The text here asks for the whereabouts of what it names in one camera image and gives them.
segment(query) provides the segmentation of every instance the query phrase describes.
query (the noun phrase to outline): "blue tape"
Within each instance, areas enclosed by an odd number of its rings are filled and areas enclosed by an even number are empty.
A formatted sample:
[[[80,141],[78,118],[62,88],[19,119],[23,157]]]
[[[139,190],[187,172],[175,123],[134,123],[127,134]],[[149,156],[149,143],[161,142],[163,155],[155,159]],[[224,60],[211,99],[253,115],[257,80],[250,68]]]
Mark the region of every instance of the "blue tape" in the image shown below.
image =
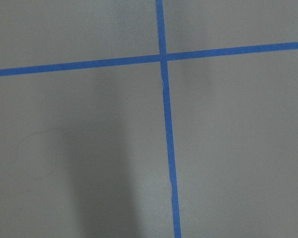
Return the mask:
[[[29,67],[20,67],[20,68],[0,69],[0,76],[53,72],[53,71],[63,71],[63,70],[71,70],[71,69],[108,67],[108,66],[115,66],[115,65],[150,63],[150,62],[159,62],[159,61],[160,61],[160,55],[152,55],[152,56],[137,56],[137,57],[127,57],[127,58],[118,58],[118,59],[106,59],[106,60],[101,59],[101,60],[83,61],[83,62],[58,63],[58,64],[38,65],[38,66],[29,66]]]
[[[179,60],[179,59],[185,60],[185,59],[194,59],[194,58],[206,58],[206,57],[216,57],[216,56],[229,56],[229,55],[251,54],[251,53],[271,52],[271,51],[287,51],[287,50],[298,50],[298,42],[170,53],[170,54],[167,54],[167,60]]]
[[[165,122],[165,132],[166,132],[167,152],[168,152],[169,177],[170,177],[170,183],[171,183],[171,189],[172,189],[171,205],[172,205],[172,214],[173,214],[173,229],[174,229],[174,237],[181,238],[180,210],[179,210],[179,198],[178,198],[177,173],[176,173],[175,156],[174,156],[168,62],[167,62],[167,49],[166,49],[162,0],[156,0],[155,6],[156,6],[156,14],[157,14],[159,52],[160,52],[160,58],[161,58],[160,68],[161,68],[161,78],[162,78],[162,84],[163,84],[163,108],[164,108],[164,122]]]
[[[229,56],[229,55],[251,54],[251,53],[271,52],[271,51],[298,50],[298,42],[289,42],[289,43],[279,43],[279,44],[269,44],[269,45],[242,46],[242,47],[233,47],[233,48],[167,54],[165,38],[162,37],[163,35],[165,35],[164,27],[162,29],[159,29],[161,25],[164,25],[163,18],[162,19],[158,18],[158,16],[161,16],[161,14],[157,14],[158,22],[162,21],[162,24],[160,23],[158,24],[158,31],[162,33],[162,34],[159,34],[159,48],[161,50],[160,55],[126,57],[126,58],[106,59],[106,60],[101,59],[101,60],[92,60],[92,61],[58,63],[58,64],[38,65],[38,66],[29,66],[29,67],[19,67],[19,68],[6,68],[6,69],[0,69],[0,76],[53,72],[53,71],[63,71],[63,70],[72,70],[72,69],[84,69],[84,68],[97,68],[97,67],[107,67],[107,66],[116,66],[116,65],[138,64],[138,63],[150,63],[150,62],[159,62],[161,60],[167,60],[167,61],[187,60],[187,59],[194,59],[194,58]]]

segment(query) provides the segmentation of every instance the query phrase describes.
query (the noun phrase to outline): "gray surface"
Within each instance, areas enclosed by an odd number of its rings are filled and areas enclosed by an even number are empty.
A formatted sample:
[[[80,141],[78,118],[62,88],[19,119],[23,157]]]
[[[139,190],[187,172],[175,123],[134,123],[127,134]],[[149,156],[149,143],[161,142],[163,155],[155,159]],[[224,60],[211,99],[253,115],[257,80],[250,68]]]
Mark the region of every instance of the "gray surface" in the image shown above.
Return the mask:
[[[0,238],[173,236],[159,64],[0,78]]]
[[[184,238],[298,238],[298,51],[169,63]]]
[[[168,52],[298,41],[298,1],[164,10]],[[157,53],[153,0],[0,1],[0,68]],[[169,68],[183,238],[298,238],[298,51]],[[171,238],[170,193],[158,63],[0,78],[0,238]]]
[[[0,0],[0,68],[157,53],[154,1]]]
[[[298,0],[165,0],[169,53],[298,41]]]

